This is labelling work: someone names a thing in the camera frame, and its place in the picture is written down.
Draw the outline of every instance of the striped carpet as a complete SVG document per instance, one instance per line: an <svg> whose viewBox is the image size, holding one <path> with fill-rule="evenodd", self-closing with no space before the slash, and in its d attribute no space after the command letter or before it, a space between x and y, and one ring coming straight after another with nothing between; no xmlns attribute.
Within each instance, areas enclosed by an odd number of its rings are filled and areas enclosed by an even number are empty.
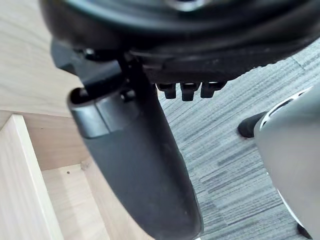
<svg viewBox="0 0 320 240"><path fill-rule="evenodd" d="M192 102L159 99L197 193L202 240L304 240L283 205L241 120L320 81L320 40L302 52L259 67Z"/></svg>

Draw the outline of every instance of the light wood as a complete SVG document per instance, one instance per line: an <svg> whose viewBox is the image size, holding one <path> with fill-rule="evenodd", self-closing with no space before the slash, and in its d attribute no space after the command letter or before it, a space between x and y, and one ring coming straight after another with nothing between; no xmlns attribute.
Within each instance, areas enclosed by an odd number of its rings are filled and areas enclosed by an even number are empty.
<svg viewBox="0 0 320 240"><path fill-rule="evenodd" d="M0 131L0 239L63 239L21 115Z"/></svg>
<svg viewBox="0 0 320 240"><path fill-rule="evenodd" d="M37 0L0 0L0 110L70 116L78 78L55 68Z"/></svg>
<svg viewBox="0 0 320 240"><path fill-rule="evenodd" d="M12 113L0 110L0 128ZM71 117L22 114L42 171L79 164L89 157Z"/></svg>
<svg viewBox="0 0 320 240"><path fill-rule="evenodd" d="M110 239L152 240L121 205L92 159L82 165Z"/></svg>
<svg viewBox="0 0 320 240"><path fill-rule="evenodd" d="M80 164L42 172L65 240L109 240Z"/></svg>

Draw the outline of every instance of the gray carpet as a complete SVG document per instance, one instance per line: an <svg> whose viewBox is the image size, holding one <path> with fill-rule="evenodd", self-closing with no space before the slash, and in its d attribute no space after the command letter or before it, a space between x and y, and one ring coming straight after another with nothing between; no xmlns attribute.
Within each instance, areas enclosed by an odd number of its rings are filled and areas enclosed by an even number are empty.
<svg viewBox="0 0 320 240"><path fill-rule="evenodd" d="M202 240L303 240L241 120L320 81L320 40L230 81L212 99L159 96L184 156L204 219Z"/></svg>

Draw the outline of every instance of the wood surface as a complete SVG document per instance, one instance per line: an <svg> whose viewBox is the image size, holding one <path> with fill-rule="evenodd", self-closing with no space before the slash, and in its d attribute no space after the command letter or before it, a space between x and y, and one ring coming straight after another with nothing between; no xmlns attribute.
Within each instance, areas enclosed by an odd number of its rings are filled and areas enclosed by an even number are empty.
<svg viewBox="0 0 320 240"><path fill-rule="evenodd" d="M153 240L121 205L97 165L88 159L82 163L93 197L111 240Z"/></svg>
<svg viewBox="0 0 320 240"><path fill-rule="evenodd" d="M0 131L0 239L64 239L21 115Z"/></svg>
<svg viewBox="0 0 320 240"><path fill-rule="evenodd" d="M42 172L65 240L109 240L80 164Z"/></svg>
<svg viewBox="0 0 320 240"><path fill-rule="evenodd" d="M55 68L37 0L0 0L0 110L70 116L78 78Z"/></svg>
<svg viewBox="0 0 320 240"><path fill-rule="evenodd" d="M11 114L0 110L0 128ZM89 157L72 118L22 114L42 171L79 164Z"/></svg>

